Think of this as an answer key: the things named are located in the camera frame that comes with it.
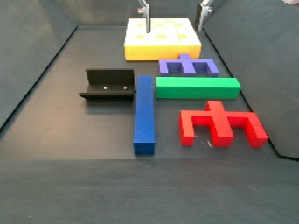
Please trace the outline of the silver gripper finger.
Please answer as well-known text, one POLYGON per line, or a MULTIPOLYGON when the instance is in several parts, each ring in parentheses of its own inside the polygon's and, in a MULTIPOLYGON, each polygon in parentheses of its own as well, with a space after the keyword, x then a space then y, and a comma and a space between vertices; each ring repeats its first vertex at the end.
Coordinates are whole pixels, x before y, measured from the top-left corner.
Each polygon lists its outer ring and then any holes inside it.
POLYGON ((205 18, 210 15, 210 13, 213 11, 213 8, 212 8, 213 3, 214 3, 214 0, 204 0, 200 3, 200 19, 198 19, 200 24, 198 24, 198 31, 202 30, 205 18))
POLYGON ((143 15, 146 19, 146 32, 151 32, 151 5, 146 0, 138 0, 141 7, 138 13, 143 15))

